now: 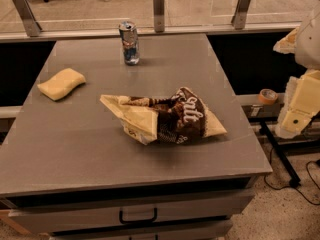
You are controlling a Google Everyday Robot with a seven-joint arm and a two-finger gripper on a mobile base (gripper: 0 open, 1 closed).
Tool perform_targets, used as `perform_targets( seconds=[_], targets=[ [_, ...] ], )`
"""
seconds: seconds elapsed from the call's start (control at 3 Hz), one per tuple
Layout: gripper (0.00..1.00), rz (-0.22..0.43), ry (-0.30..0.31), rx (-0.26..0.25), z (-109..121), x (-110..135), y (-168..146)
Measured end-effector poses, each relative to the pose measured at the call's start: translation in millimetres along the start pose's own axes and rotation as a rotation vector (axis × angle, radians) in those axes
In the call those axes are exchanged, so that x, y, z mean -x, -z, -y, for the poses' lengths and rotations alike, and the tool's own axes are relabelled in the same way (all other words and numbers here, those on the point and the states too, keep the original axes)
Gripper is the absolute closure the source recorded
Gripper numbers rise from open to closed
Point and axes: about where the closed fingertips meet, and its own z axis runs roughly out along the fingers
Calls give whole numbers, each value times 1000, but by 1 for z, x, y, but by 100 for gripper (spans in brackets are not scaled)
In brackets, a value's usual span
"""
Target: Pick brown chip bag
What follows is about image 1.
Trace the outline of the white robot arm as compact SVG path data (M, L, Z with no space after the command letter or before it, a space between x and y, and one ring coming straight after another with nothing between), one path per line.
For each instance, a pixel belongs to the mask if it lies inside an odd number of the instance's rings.
M320 5L299 27L277 41L273 50L292 53L295 62L306 68L301 77L289 78L275 128L278 137L291 139L300 135L320 112Z

